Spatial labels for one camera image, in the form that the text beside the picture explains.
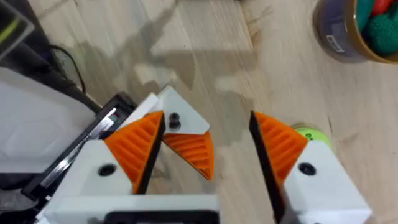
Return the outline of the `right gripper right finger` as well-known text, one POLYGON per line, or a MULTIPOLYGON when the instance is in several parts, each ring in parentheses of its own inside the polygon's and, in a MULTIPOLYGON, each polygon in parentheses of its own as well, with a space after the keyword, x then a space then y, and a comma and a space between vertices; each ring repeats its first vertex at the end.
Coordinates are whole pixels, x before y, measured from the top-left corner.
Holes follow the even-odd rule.
POLYGON ((373 211, 346 173, 328 138, 252 111, 256 147, 276 223, 366 223, 373 211))

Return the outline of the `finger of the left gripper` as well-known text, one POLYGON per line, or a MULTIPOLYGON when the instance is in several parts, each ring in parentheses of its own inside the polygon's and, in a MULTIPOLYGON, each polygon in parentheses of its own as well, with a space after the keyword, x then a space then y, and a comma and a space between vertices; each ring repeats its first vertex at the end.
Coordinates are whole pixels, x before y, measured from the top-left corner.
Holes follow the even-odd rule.
POLYGON ((163 111, 165 116, 163 142, 205 179, 211 180, 214 153, 210 125, 172 87, 165 87, 157 95, 150 93, 121 127, 156 111, 163 111))

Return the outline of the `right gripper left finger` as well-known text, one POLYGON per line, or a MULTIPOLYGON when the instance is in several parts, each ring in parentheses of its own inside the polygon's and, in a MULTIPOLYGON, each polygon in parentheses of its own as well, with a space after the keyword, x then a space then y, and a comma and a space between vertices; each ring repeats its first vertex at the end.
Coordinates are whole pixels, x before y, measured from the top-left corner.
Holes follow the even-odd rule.
POLYGON ((59 197, 144 194, 165 131, 164 112, 156 111, 88 141, 58 188, 59 197))

